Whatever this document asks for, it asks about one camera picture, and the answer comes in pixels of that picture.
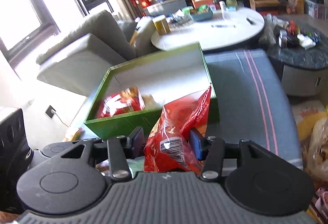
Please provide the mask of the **red orange chip bag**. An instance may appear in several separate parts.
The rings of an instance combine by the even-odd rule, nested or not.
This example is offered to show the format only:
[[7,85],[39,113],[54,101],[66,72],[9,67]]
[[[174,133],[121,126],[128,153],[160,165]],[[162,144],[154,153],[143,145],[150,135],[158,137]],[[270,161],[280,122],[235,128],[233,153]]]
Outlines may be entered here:
[[163,106],[144,148],[145,172],[193,171],[202,165],[189,144],[190,131],[205,132],[211,101],[211,87],[186,95]]

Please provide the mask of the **red cartoon snack bag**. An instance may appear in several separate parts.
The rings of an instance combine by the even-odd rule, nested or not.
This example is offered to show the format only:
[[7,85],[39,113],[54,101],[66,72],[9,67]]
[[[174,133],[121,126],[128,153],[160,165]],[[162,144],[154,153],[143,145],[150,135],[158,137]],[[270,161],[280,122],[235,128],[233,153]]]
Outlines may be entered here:
[[145,108],[145,102],[138,87],[127,88],[116,94],[105,97],[99,106],[96,117],[106,118],[115,115],[140,111]]

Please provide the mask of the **clear brown snack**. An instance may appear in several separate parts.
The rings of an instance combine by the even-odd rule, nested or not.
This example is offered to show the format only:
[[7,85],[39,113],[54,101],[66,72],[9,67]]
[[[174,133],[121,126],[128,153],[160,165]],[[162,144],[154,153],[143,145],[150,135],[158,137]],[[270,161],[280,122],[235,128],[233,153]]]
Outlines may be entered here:
[[162,108],[163,105],[161,103],[158,103],[154,100],[153,96],[150,94],[142,95],[142,99],[145,104],[145,109],[151,110],[151,109],[159,109]]

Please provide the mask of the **blue plaid table cloth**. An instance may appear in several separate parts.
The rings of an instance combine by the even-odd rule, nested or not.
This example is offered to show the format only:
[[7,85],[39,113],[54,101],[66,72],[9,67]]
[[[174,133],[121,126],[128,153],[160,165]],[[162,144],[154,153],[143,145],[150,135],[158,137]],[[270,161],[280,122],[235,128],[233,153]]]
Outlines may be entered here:
[[295,119],[261,49],[204,54],[213,87],[207,133],[227,143],[249,139],[301,169]]

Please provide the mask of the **green cardboard box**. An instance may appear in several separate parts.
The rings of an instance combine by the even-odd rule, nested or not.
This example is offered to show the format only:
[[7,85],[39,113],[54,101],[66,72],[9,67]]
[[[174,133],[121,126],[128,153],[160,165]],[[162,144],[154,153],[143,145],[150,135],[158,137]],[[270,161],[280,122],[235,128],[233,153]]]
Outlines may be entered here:
[[[105,97],[134,86],[138,87],[141,95],[151,95],[155,105],[110,118],[96,117]],[[163,105],[187,95],[197,98],[212,87],[199,43],[148,54],[106,71],[84,124],[105,140],[128,135],[137,126],[143,127],[144,134],[148,136],[161,115]]]

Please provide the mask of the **grey sofa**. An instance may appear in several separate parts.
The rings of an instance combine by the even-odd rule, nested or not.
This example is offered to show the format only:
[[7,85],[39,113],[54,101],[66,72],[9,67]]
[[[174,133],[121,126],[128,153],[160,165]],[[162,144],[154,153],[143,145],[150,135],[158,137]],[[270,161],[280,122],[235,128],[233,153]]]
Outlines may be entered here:
[[155,30],[150,17],[139,22],[115,20],[107,10],[87,16],[37,58],[37,79],[90,96],[108,68],[157,51],[151,43]]

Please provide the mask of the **dark marble side table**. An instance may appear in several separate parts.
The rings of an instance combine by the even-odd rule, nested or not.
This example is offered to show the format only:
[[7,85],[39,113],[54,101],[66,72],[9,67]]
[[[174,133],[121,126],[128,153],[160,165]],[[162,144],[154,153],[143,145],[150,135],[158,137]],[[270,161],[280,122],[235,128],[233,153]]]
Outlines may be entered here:
[[280,48],[275,44],[266,48],[266,54],[288,96],[317,96],[327,84],[327,36],[306,20],[293,20],[302,33],[319,36],[316,46],[306,50],[299,45]]

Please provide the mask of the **black pen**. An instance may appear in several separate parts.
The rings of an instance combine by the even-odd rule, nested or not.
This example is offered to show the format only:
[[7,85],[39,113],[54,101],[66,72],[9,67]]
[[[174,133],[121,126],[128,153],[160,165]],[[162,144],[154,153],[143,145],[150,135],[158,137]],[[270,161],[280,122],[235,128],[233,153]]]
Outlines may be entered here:
[[235,25],[219,25],[219,24],[216,24],[216,25],[211,25],[211,27],[213,27],[213,28],[235,28],[236,26]]

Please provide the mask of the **yellow cylindrical can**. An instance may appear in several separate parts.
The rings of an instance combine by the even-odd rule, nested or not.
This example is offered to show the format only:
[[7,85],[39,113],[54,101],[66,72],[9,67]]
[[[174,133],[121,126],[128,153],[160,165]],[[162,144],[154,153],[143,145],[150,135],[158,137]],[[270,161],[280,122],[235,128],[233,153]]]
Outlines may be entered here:
[[169,28],[169,25],[167,23],[165,15],[160,15],[160,16],[154,17],[152,19],[152,21],[157,30],[157,33],[160,36],[171,33],[171,30]]

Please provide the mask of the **dark glass jar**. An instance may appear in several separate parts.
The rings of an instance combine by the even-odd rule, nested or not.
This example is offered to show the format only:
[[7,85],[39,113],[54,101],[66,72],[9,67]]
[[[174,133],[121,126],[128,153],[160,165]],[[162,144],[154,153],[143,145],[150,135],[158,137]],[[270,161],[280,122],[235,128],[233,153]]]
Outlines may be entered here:
[[287,47],[287,31],[280,29],[279,31],[279,47],[286,48]]

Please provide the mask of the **blue plastic basket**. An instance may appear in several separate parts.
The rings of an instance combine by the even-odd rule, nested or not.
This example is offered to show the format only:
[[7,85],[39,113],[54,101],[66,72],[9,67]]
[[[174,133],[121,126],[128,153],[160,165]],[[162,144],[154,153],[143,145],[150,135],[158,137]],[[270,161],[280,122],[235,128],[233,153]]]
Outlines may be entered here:
[[213,11],[209,9],[202,13],[195,13],[195,14],[190,13],[190,17],[194,22],[209,20],[213,17]]

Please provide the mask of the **white small bottle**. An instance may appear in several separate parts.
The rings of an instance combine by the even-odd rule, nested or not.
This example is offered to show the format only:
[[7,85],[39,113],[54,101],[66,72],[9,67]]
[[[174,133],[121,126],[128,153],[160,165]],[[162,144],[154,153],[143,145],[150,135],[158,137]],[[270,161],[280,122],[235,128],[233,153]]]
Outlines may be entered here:
[[225,4],[225,2],[224,1],[220,1],[219,2],[219,5],[220,5],[221,10],[224,12],[226,10],[226,4]]

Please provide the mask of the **orange storage box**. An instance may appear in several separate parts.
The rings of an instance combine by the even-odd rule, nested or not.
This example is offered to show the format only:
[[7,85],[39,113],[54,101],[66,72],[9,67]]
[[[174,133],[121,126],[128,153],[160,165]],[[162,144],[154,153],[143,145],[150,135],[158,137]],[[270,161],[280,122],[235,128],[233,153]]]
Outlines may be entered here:
[[214,5],[214,2],[213,0],[192,0],[192,5],[195,9],[197,9],[202,5]]

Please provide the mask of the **clear plastic storage bin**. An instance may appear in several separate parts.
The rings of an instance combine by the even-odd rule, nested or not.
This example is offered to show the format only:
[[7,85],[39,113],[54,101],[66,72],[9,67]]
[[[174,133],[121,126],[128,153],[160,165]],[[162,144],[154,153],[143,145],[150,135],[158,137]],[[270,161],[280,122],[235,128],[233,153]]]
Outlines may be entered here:
[[314,19],[327,19],[327,5],[324,0],[304,0],[305,13]]

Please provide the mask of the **wall power socket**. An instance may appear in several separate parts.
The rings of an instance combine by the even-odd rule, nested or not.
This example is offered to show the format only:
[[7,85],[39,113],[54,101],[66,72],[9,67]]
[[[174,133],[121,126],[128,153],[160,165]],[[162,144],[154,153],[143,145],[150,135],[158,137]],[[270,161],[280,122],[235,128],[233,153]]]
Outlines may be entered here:
[[51,105],[49,105],[45,113],[50,119],[52,119],[53,116],[56,114],[56,111]]

